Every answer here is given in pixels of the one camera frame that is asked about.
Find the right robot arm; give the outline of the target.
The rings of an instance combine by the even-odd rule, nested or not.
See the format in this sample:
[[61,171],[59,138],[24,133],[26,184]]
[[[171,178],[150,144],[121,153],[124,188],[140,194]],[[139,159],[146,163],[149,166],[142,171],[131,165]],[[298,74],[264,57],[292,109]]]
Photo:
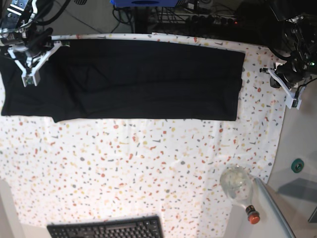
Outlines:
[[0,55],[28,70],[38,65],[53,49],[53,29],[47,26],[61,16],[69,3],[66,0],[49,20],[41,20],[52,9],[53,0],[7,0],[0,8]]

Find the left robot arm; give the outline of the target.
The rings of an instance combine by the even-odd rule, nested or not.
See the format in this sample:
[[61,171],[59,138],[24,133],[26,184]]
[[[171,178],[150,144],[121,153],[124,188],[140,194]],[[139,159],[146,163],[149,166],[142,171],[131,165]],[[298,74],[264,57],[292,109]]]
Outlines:
[[288,88],[317,73],[317,2],[315,0],[268,0],[282,23],[282,35],[292,48],[275,73]]

